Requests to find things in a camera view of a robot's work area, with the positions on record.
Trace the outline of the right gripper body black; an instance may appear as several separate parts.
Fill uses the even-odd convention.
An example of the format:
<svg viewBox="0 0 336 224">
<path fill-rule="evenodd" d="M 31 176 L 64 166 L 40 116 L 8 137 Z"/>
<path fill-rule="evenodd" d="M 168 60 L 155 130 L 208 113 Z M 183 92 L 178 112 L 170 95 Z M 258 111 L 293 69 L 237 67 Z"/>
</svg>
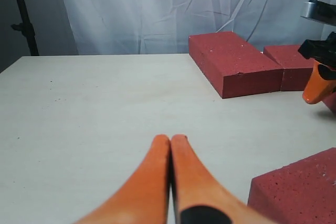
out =
<svg viewBox="0 0 336 224">
<path fill-rule="evenodd" d="M 335 80 L 335 32 L 326 40 L 305 40 L 298 52 L 318 63 L 318 73 L 323 80 Z"/>
</svg>

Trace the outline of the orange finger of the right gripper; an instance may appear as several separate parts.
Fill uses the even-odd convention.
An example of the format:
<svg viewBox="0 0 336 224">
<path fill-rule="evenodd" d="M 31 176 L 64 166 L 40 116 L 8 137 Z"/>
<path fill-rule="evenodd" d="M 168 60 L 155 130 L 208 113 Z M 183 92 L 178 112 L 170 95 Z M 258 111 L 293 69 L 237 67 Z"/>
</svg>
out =
<svg viewBox="0 0 336 224">
<path fill-rule="evenodd" d="M 324 80 L 320 76 L 319 64 L 316 60 L 313 62 L 312 74 L 302 94 L 307 104 L 317 104 L 333 93 L 333 80 Z"/>
</svg>

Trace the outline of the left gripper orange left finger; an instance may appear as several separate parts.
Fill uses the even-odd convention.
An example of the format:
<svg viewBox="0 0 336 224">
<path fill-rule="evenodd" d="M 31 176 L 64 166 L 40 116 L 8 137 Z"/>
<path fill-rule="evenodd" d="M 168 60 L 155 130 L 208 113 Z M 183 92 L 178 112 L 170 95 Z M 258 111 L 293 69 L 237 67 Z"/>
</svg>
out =
<svg viewBox="0 0 336 224">
<path fill-rule="evenodd" d="M 142 163 L 102 205 L 76 223 L 166 223 L 170 139 L 156 135 Z"/>
</svg>

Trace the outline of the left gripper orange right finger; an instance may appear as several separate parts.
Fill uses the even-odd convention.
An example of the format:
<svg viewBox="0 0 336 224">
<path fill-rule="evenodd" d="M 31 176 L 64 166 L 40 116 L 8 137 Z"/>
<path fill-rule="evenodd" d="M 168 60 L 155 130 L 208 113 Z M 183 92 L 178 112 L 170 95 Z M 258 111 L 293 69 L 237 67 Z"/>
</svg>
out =
<svg viewBox="0 0 336 224">
<path fill-rule="evenodd" d="M 171 151 L 176 223 L 265 223 L 211 175 L 187 136 L 174 135 Z"/>
</svg>

